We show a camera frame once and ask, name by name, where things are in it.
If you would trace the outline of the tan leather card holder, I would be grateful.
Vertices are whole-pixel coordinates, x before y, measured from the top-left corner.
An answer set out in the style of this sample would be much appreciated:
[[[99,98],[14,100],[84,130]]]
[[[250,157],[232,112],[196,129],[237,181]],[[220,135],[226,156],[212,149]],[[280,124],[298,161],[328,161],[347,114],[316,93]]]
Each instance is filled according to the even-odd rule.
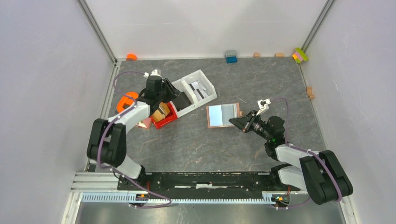
[[[239,103],[210,105],[206,107],[209,128],[232,127],[229,119],[242,116]]]

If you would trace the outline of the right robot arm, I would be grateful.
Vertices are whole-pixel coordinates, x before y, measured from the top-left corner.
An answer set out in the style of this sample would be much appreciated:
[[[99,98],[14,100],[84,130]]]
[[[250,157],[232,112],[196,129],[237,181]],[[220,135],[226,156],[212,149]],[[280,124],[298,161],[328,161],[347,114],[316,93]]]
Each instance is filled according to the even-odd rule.
[[[255,111],[229,122],[243,133],[254,132],[266,140],[267,155],[282,164],[271,169],[270,185],[282,190],[287,185],[306,191],[317,205],[338,201],[354,189],[336,154],[331,150],[311,151],[286,140],[285,120],[272,116],[263,121]]]

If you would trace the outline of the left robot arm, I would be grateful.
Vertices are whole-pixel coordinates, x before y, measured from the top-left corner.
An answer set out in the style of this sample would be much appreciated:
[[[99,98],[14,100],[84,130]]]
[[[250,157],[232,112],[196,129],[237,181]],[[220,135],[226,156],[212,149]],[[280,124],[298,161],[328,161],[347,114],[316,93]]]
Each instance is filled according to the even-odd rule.
[[[143,119],[151,116],[161,103],[168,103],[181,94],[167,78],[148,77],[146,87],[132,105],[123,112],[93,122],[87,146],[87,157],[98,165],[107,164],[122,175],[129,177],[129,184],[135,190],[143,189],[147,178],[142,175],[143,166],[127,156],[127,133]]]

